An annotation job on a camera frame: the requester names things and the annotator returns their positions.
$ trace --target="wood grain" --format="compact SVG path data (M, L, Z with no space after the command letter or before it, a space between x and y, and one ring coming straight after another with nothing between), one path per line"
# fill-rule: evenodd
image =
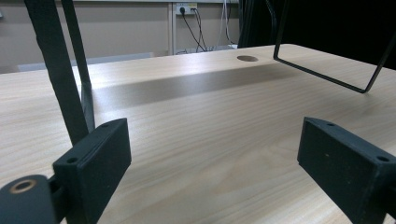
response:
M96 123L127 118L133 157L100 223L349 223L298 165L303 118L396 154L396 72L358 94L275 62L273 50L91 65ZM374 70L293 45L280 55L362 86ZM0 81L0 185L51 175L71 145L46 72Z

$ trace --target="power outlet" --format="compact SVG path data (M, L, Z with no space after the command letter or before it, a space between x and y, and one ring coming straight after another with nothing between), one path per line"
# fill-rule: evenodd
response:
M193 8L198 8L197 3L176 3L176 14L181 15L180 9L184 7L184 15L195 15Z

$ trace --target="wall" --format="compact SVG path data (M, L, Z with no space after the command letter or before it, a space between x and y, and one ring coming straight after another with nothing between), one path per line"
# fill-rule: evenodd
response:
M168 51L168 3L136 2L76 2L78 23L87 58ZM66 29L62 8L58 8L63 28ZM202 17L205 41L215 45L219 37L222 4L198 4ZM0 19L0 67L27 63L43 63L35 42L35 33L22 1L0 4L4 16ZM233 5L230 19L231 37L237 40L237 5ZM198 25L187 17L198 37ZM176 20L176 49L195 48L196 44L183 19ZM73 59L68 35L66 42ZM220 45L228 43L224 31Z

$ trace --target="black metal frame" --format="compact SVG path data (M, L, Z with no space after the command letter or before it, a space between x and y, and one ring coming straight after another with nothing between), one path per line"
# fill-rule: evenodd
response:
M364 89L361 89L359 87L356 87L356 86L353 86L351 84L345 83L344 81L341 81L339 79L335 79L333 77L328 77L328 76L323 75L321 73L315 72L315 71L310 70L310 69L305 68L305 67L302 67L302 66L300 66L298 64L291 63L291 62L288 62L286 60L280 59L278 57L279 50L280 50L280 43L282 42L282 36L283 36L283 32L285 30L286 18L288 16L289 4L290 4L290 0L285 0L285 5L283 7L283 12L282 12L282 18L280 20L279 30L277 32L277 37L276 37L276 45L275 45L275 51L274 51L274 60L276 60L276 61L278 61L280 63L287 64L287 65L289 65L291 67L300 69L300 70L302 70L302 71L304 71L306 73L309 73L311 75L314 75L316 77L320 77L320 78L326 79L326 80L328 80L328 81L330 81L332 83L335 83L337 85L343 86L343 87L348 88L350 90L353 90L353 91L356 91L356 92L359 92L359 93L368 92L373 87L373 84L375 83L375 80L378 77L379 72L381 71L382 67L384 66L388 56L390 55L390 53L391 53L391 51L392 51L392 49L393 49L393 47L394 47L394 45L396 43L396 32L393 34L391 40L389 41L389 43L387 45L387 48L385 49L385 52L383 53L383 55L382 55L378 65L377 65L372 77L370 78L369 83L367 84L367 86Z
M81 100L54 0L25 0L73 147L55 175L29 175L0 189L0 223L96 223L127 168L126 119L95 129L92 84L72 0L62 0L81 79Z
M92 85L72 0L62 0L81 79L81 100L53 0L25 0L72 144L94 130Z

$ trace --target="screw hole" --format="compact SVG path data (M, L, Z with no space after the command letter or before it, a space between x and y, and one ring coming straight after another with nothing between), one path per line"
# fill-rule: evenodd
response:
M382 156L378 156L378 157L376 157L379 161L389 161L389 159L388 158L386 158L386 157L382 157Z
M73 157L73 158L70 158L69 160L67 160L67 163L73 163L73 162L76 162L77 160L78 160L77 158Z
M18 182L12 188L9 190L13 194L19 194L19 193L24 193L25 191L32 189L37 181L33 179L27 179L27 180L22 180L21 182Z

